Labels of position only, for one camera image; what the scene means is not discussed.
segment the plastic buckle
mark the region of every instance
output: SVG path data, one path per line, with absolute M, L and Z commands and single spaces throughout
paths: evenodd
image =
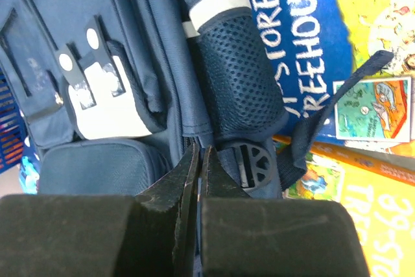
M 56 59 L 62 69 L 62 74 L 68 84 L 75 90 L 79 103 L 83 110 L 95 106 L 95 98 L 85 77 L 84 71 L 79 66 L 71 48 L 64 45 L 55 53 Z
M 241 175 L 241 187 L 246 192 L 266 186 L 277 173 L 276 160 L 262 146 L 246 141 L 223 146 L 233 148 Z
M 118 97 L 125 93 L 125 87 L 123 85 L 123 80 L 115 66 L 110 50 L 104 39 L 104 33 L 101 29 L 99 20 L 97 16 L 94 16 L 86 28 L 86 39 L 89 46 L 92 48 L 92 53 L 96 61 L 101 66 L 102 70 L 106 74 L 106 80 L 110 86 L 111 93 L 113 97 Z

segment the padded shoulder strap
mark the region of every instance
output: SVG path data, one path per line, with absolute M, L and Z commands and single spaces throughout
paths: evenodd
M 341 88 L 332 96 L 330 103 L 309 118 L 297 123 L 292 133 L 291 144 L 278 155 L 278 172 L 282 190 L 287 189 L 306 172 L 305 156 L 310 151 L 317 134 L 322 129 L 324 121 L 330 116 L 336 103 L 360 79 L 372 76 L 393 59 L 388 51 L 376 52 L 352 76 L 345 81 Z

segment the reflective strip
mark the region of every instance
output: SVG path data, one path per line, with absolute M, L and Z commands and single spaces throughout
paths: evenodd
M 183 29 L 187 39 L 200 36 L 200 34 L 196 31 L 195 26 L 193 26 L 193 23 L 191 21 L 183 22 Z
M 234 8 L 251 8 L 249 0 L 201 0 L 189 11 L 196 31 L 218 14 Z
M 121 59 L 114 56 L 113 61 L 123 81 L 126 91 L 124 94 L 112 96 L 111 81 L 106 80 L 106 73 L 98 62 L 85 70 L 97 105 L 83 110 L 76 91 L 69 87 L 69 98 L 77 117 L 78 129 L 86 139 L 148 136 L 151 132 L 137 113 L 131 84 Z

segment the black buckle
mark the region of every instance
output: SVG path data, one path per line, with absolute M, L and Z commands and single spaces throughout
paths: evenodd
M 241 175 L 241 187 L 252 192 L 266 186 L 277 174 L 277 163 L 262 146 L 246 141 L 236 141 L 223 146 L 233 148 Z

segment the blue basket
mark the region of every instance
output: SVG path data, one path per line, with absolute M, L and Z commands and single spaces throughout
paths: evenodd
M 0 71 L 0 174 L 20 162 L 25 137 L 25 122 Z

